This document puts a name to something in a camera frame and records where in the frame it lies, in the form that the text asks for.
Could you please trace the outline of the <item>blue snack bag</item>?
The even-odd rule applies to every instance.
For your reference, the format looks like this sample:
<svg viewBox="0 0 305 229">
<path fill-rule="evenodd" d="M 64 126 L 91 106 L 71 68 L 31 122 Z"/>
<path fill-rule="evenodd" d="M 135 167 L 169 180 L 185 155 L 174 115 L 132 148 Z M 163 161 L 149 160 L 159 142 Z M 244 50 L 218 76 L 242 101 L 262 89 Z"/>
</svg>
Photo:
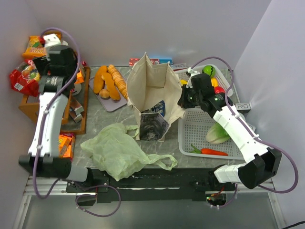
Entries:
<svg viewBox="0 0 305 229">
<path fill-rule="evenodd" d="M 150 114 L 150 113 L 159 113 L 162 117 L 165 116 L 165 102 L 161 100 L 155 106 L 150 109 L 144 110 L 141 112 L 142 114 Z"/>
</svg>

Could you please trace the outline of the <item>beige canvas tote bag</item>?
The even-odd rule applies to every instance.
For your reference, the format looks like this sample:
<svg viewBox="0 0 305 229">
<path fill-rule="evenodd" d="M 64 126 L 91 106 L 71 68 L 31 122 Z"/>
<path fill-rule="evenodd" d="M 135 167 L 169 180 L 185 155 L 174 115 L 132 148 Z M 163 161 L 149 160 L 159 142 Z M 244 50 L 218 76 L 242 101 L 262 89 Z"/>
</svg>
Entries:
<svg viewBox="0 0 305 229">
<path fill-rule="evenodd" d="M 171 124 L 185 115 L 185 110 L 177 104 L 181 86 L 178 75 L 168 63 L 154 65 L 147 54 L 132 67 L 127 79 L 127 95 L 139 127 L 136 140 L 165 140 Z M 164 117 L 159 113 L 141 113 L 161 100 L 165 102 Z"/>
</svg>

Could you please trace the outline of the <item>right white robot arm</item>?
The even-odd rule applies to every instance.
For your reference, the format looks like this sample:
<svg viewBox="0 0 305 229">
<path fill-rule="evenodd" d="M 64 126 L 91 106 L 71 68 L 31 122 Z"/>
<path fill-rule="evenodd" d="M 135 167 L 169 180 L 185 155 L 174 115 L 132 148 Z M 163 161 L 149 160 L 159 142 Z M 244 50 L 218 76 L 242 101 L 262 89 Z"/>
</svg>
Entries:
<svg viewBox="0 0 305 229">
<path fill-rule="evenodd" d="M 223 165 L 213 171 L 219 183 L 242 183 L 249 189 L 275 176 L 282 153 L 261 142 L 259 137 L 240 117 L 233 102 L 225 93 L 215 93 L 210 76 L 192 73 L 182 86 L 181 108 L 200 107 L 218 123 L 234 141 L 243 155 L 245 163 Z"/>
</svg>

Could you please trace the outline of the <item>orange gummy snack bag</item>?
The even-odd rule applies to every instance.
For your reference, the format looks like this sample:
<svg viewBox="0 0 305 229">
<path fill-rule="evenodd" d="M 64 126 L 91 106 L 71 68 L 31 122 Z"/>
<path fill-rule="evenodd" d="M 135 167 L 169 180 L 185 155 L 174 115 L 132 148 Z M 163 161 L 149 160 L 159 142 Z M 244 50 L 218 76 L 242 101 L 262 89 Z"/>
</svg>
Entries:
<svg viewBox="0 0 305 229">
<path fill-rule="evenodd" d="M 45 48 L 41 44 L 40 36 L 30 36 L 27 48 L 22 54 L 23 59 L 32 60 L 37 57 L 42 57 L 46 55 Z"/>
</svg>

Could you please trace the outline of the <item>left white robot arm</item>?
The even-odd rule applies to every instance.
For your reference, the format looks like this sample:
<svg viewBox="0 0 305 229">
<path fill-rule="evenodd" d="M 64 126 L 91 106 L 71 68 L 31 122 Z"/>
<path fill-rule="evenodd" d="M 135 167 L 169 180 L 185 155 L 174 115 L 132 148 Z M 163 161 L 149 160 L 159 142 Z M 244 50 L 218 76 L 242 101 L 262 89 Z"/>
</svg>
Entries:
<svg viewBox="0 0 305 229">
<path fill-rule="evenodd" d="M 90 168 L 73 165 L 61 158 L 59 135 L 68 96 L 79 70 L 79 58 L 69 46 L 53 46 L 47 57 L 35 58 L 41 79 L 39 82 L 39 115 L 32 144 L 26 156 L 19 157 L 19 165 L 32 173 L 33 185 L 38 177 L 93 183 Z"/>
</svg>

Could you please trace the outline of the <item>red candy bag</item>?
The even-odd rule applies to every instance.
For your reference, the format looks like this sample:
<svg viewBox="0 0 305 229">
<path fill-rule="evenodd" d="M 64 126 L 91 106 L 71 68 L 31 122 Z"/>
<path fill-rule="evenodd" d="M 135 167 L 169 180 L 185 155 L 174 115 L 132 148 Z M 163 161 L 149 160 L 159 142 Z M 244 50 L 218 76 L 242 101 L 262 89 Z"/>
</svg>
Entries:
<svg viewBox="0 0 305 229">
<path fill-rule="evenodd" d="M 11 88 L 24 95 L 39 95 L 40 74 L 33 60 L 24 60 L 9 75 Z"/>
</svg>

